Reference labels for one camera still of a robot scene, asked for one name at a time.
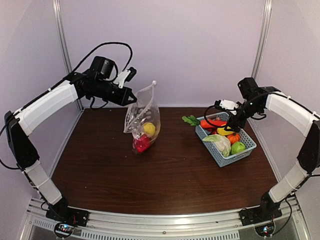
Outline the yellow toy bell pepper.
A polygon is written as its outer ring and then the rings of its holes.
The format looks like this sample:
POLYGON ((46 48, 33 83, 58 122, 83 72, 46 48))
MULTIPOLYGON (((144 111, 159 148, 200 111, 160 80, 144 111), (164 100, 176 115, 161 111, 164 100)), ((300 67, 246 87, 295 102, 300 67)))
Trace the yellow toy bell pepper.
POLYGON ((231 131, 226 131, 226 130, 223 129, 223 127, 219 127, 219 128, 217 128, 217 133, 219 135, 221 135, 221 136, 228 136, 228 135, 234 133, 234 131, 232 131, 232 130, 231 131))

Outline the green toy apple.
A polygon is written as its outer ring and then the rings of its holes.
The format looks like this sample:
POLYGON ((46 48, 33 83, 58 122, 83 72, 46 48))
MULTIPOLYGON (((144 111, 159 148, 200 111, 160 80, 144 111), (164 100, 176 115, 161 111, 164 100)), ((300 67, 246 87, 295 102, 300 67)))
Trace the green toy apple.
POLYGON ((237 141, 231 146, 230 154, 234 155, 234 154, 237 154, 237 153, 244 151, 245 149, 246 149, 245 144, 240 141, 237 141))

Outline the clear polka dot zip bag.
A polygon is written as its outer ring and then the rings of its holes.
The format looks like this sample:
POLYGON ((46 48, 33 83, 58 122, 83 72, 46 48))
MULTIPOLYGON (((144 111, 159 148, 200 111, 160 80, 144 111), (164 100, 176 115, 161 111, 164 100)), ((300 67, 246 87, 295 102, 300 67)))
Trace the clear polka dot zip bag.
MULTIPOLYGON (((135 96, 137 97, 137 101, 130 104, 127 108, 123 130, 126 134, 132 134, 134 141, 134 139, 138 139, 141 135, 145 134, 143 130, 145 123, 153 123, 156 127, 155 134, 152 137, 148 136, 151 141, 151 146, 158 138, 161 130, 160 109, 155 101, 156 86, 157 82, 154 80, 149 86, 136 92, 135 96)), ((137 153, 134 149, 133 141, 132 149, 136 154, 142 154, 146 151, 137 153)))

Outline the yellow toy pear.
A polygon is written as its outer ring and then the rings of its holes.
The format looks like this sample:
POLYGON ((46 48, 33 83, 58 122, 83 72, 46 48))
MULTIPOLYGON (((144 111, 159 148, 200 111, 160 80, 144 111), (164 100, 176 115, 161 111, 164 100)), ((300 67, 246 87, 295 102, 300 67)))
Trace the yellow toy pear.
POLYGON ((143 132, 147 136, 152 137, 156 133, 156 126, 152 122, 146 122, 143 124, 143 132))

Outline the orange toy carrot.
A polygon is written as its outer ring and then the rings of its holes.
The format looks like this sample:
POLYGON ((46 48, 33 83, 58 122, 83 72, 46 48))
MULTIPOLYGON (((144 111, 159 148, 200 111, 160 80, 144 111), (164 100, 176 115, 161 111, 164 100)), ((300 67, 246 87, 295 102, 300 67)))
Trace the orange toy carrot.
POLYGON ((223 127, 227 124, 226 121, 222 120, 212 120, 212 119, 202 119, 199 120, 195 116, 183 116, 181 118, 185 123, 191 125, 191 126, 201 126, 203 129, 210 129, 210 128, 219 128, 223 127))

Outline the red toy bell pepper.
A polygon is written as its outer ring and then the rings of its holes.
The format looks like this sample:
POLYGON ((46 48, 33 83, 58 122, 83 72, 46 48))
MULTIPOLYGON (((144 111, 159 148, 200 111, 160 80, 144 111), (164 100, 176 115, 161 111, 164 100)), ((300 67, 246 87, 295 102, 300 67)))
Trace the red toy bell pepper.
POLYGON ((139 138, 133 139, 133 148, 137 153, 143 153, 150 146, 151 140, 146 134, 141 135, 139 138))

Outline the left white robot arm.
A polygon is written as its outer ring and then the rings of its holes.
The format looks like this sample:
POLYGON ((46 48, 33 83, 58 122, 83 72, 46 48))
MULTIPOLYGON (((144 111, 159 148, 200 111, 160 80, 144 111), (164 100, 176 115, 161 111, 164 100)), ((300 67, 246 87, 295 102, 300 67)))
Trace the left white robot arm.
POLYGON ((136 69, 125 69, 114 80, 110 80, 114 67, 112 60, 96 56, 85 72, 72 71, 61 83, 49 88, 38 99, 15 112, 8 111, 5 114, 8 145, 18 169, 30 179, 48 204, 53 206, 51 211, 61 222, 69 221, 72 211, 61 203, 63 195, 42 167, 40 156, 29 136, 50 116, 83 97, 100 98, 106 103, 122 107, 135 103, 137 98, 125 83, 136 75, 136 69))

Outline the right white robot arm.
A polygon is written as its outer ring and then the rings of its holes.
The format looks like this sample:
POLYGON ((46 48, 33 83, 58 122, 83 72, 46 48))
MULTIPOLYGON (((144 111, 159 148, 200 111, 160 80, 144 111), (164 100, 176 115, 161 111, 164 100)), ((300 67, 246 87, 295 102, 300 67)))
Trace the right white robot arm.
POLYGON ((242 102, 220 100, 218 106, 229 113, 227 127, 234 132, 244 128, 247 119, 265 119, 270 113, 275 120, 269 139, 279 144, 286 137, 284 130, 292 130, 281 156, 286 160, 297 155, 292 167, 282 179, 261 197, 256 210, 259 220, 268 220, 278 210, 280 203, 296 192, 320 166, 320 116, 307 109, 274 86, 258 86, 255 79, 247 77, 237 84, 242 102))

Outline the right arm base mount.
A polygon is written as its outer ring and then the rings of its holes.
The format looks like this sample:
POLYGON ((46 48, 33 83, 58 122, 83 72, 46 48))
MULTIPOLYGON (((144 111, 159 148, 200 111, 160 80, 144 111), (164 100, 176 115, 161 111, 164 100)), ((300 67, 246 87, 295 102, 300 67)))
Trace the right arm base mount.
POLYGON ((259 206, 242 208, 238 214, 242 226, 254 225, 256 234, 262 238, 271 237, 276 232, 275 219, 283 215, 280 209, 264 215, 260 212, 259 206))

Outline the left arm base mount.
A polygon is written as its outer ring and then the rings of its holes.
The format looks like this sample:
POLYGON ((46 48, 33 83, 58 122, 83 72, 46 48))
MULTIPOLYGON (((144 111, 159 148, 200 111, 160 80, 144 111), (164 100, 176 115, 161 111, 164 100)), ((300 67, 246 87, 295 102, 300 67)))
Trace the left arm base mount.
POLYGON ((69 207, 68 200, 63 196, 56 204, 51 204, 47 200, 45 216, 48 219, 57 221, 53 227, 53 233, 58 239, 70 237, 77 227, 86 227, 89 220, 89 212, 78 208, 69 207))

